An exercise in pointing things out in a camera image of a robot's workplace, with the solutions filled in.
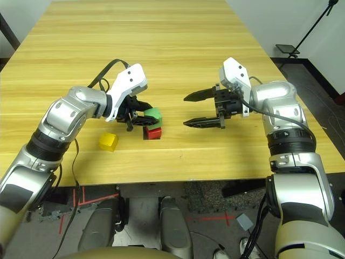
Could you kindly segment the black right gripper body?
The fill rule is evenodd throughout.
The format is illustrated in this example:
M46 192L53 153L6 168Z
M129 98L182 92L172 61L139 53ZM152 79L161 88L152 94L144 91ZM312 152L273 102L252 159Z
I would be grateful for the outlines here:
M225 119L233 115L242 114L243 105L238 95L229 89L221 89L219 84L212 88L215 101L216 116L214 127L225 128Z

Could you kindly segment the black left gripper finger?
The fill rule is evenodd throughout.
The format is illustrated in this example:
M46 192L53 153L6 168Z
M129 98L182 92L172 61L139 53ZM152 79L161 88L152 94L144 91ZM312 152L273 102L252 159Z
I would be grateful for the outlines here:
M157 119L152 116L136 116L133 118L133 125L135 126L151 126L157 124Z
M149 103L143 102L143 101L137 101L136 110L137 111L146 111L153 108Z

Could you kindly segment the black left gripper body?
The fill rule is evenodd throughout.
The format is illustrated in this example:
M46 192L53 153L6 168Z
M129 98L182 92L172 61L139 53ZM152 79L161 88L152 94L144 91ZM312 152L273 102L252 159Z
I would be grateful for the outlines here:
M127 131L131 132L134 128L134 125L137 121L137 108L139 106L136 96L126 96L124 101L119 107L116 121L119 123L126 124Z

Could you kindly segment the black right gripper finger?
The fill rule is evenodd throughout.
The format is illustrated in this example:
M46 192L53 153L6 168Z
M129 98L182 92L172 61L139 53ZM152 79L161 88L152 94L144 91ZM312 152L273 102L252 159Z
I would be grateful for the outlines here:
M193 92L191 94L188 94L183 100L184 101L192 101L192 102L198 102L198 101L203 101L209 98L214 97L214 90L215 87L212 88L207 88L204 90L199 90L196 92Z
M187 120L183 123L183 125L188 127L194 127L194 128L221 128L220 119L218 117L213 118L193 118L190 120Z

